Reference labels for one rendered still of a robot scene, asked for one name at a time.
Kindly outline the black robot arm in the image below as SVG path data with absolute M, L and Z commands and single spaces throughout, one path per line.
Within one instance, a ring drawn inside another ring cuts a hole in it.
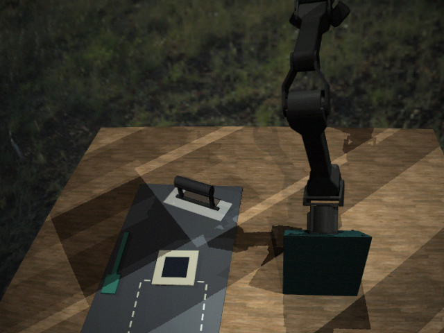
M 327 147 L 325 129 L 331 97 L 330 86 L 320 71 L 319 58 L 322 34 L 329 31 L 333 22 L 332 0 L 295 0 L 294 6 L 289 22 L 299 29 L 299 35 L 295 50 L 290 53 L 291 68 L 282 83 L 282 111 L 290 128 L 302 135 L 311 169 L 302 205 L 317 206 L 310 206 L 307 213 L 308 234 L 339 234 L 344 180 L 338 164 L 331 164 Z M 325 90 L 289 92 L 298 71 L 317 71 Z M 311 203 L 311 200 L 339 203 Z

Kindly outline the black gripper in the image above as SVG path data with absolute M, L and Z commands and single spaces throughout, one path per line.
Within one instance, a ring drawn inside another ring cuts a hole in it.
M 330 22 L 333 27 L 337 27 L 341 22 L 350 14 L 350 9 L 343 2 L 339 3 L 332 8 L 333 22 Z

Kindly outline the beige square tile with dark centre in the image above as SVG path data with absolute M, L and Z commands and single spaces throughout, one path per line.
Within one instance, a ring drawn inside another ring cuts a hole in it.
M 159 250 L 152 285 L 194 287 L 198 250 Z

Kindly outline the teal flat paddle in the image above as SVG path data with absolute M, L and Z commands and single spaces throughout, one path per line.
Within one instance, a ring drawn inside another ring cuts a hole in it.
M 128 240 L 129 237 L 129 232 L 125 232 L 123 234 L 123 239 L 119 248 L 119 252 L 117 255 L 117 258 L 114 262 L 114 268 L 112 269 L 112 273 L 111 274 L 107 274 L 105 277 L 105 282 L 103 284 L 102 287 L 102 294 L 116 294 L 117 292 L 117 287 L 119 285 L 119 281 L 121 279 L 121 275 L 118 275 L 118 270 L 119 270 L 119 266 L 122 260 L 122 256 L 123 256 L 123 252 L 126 248 L 126 242 Z

